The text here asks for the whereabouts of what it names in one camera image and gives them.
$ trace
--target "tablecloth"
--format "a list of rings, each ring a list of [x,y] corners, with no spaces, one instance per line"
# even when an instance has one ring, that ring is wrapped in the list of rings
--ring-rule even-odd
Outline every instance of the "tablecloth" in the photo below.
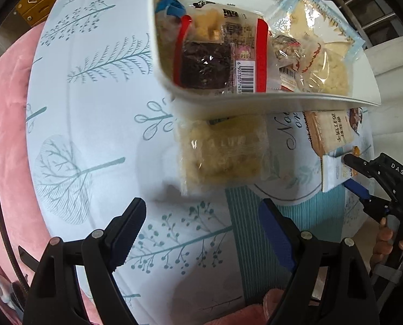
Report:
[[[31,72],[28,157],[45,223],[63,240],[143,198],[147,219],[116,282],[140,324],[201,324],[287,284],[257,220],[261,198],[331,241],[363,215],[343,187],[320,192],[302,113],[268,115],[270,181],[182,197],[175,117],[152,74],[146,16],[146,0],[57,0]],[[367,158],[369,133],[356,136]]]

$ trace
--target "wooden cabinet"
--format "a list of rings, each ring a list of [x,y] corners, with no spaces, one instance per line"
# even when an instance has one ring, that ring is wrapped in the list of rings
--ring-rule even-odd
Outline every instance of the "wooden cabinet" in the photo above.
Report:
[[[55,1],[56,0],[20,0],[16,9],[30,26],[35,26],[46,20]]]

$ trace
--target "human hand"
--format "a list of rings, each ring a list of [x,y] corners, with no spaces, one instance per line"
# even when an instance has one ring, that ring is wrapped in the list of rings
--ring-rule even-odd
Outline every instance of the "human hand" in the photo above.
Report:
[[[389,255],[393,250],[393,246],[388,243],[392,237],[393,231],[386,227],[386,219],[383,217],[379,225],[378,235],[376,236],[376,244],[373,248],[373,255],[370,258],[370,267],[372,270],[378,262],[381,262],[382,259]],[[403,250],[403,240],[399,242],[399,247],[401,250]]]

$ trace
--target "plastic bag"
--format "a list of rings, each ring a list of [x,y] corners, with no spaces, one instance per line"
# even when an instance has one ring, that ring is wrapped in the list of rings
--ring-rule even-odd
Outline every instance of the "plastic bag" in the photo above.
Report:
[[[364,41],[321,0],[283,0],[268,11],[282,88],[348,95]]]
[[[280,34],[272,36],[271,43],[282,66],[283,90],[348,94],[352,70],[323,41],[307,35],[298,41]]]
[[[261,16],[207,1],[194,3],[186,13],[175,48],[176,84],[216,95],[280,88],[269,28]]]
[[[183,195],[270,176],[264,116],[181,122],[177,135]]]
[[[173,59],[180,30],[180,18],[185,13],[185,7],[178,0],[159,0],[155,7],[157,47],[161,55],[161,66],[170,78],[173,76]]]
[[[265,19],[273,31],[294,39],[308,35],[323,40],[347,63],[356,60],[364,45],[359,34],[322,0],[283,0],[265,13]]]

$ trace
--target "floor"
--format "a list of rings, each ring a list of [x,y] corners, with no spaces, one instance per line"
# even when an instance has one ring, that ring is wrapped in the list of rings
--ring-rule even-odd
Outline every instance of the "floor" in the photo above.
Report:
[[[15,11],[11,11],[0,26],[0,56],[30,29],[28,23]]]
[[[376,243],[378,230],[379,224],[375,220],[368,218],[353,238],[364,260],[364,264],[369,271],[369,260],[372,255],[374,244]]]

